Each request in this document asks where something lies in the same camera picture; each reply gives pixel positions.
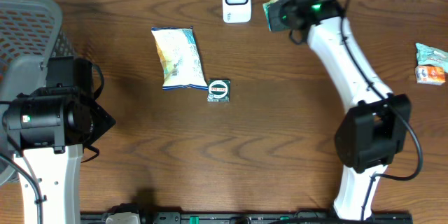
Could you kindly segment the teal tissue pack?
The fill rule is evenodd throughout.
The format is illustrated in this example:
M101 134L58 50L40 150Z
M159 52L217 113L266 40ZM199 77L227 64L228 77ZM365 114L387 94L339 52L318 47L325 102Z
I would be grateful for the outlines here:
M262 5L264 13L265 13L266 20L267 20L267 26L268 26L270 31L272 30L272 28L271 28L271 22L270 22L270 18L269 18L269 8L270 8L270 6L275 4L277 1L278 0L270 0L270 1L268 1L268 2L266 2L266 3L264 3Z

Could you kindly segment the dark green round-label box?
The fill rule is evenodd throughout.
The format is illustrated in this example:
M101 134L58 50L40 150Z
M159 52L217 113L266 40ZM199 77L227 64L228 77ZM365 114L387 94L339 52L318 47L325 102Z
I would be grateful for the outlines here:
M210 79L208 86L208 102L229 102L230 101L230 80Z

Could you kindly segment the white teal package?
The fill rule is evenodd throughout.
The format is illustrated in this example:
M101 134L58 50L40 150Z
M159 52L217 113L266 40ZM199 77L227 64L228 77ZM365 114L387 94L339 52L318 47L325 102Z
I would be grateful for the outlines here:
M163 69L163 90L195 88L206 90L199 50L193 28L152 27Z

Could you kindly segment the orange tissue pack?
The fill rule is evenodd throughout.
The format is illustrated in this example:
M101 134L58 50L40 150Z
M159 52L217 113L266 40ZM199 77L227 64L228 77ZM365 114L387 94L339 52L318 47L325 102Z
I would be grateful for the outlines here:
M428 85L442 85L445 83L445 72L438 66L417 66L415 68L416 82Z

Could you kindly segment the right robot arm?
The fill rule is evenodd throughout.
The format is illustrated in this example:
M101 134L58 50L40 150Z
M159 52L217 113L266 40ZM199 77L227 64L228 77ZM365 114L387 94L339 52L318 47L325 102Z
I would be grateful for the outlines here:
M401 180L386 170L413 133L411 102L394 94L375 73L356 42L337 0L271 0L263 10L271 32L299 31L323 63L342 100L345 116L335 133L343 164L333 202L338 219L373 221L371 205L380 179Z

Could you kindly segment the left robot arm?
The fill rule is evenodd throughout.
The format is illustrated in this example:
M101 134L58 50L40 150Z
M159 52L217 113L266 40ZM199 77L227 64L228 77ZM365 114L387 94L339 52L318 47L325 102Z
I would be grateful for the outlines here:
M3 114L13 156L1 159L18 174L26 223L80 223L79 176L85 150L116 123L97 103L98 65L59 57L48 63L48 84L19 94Z

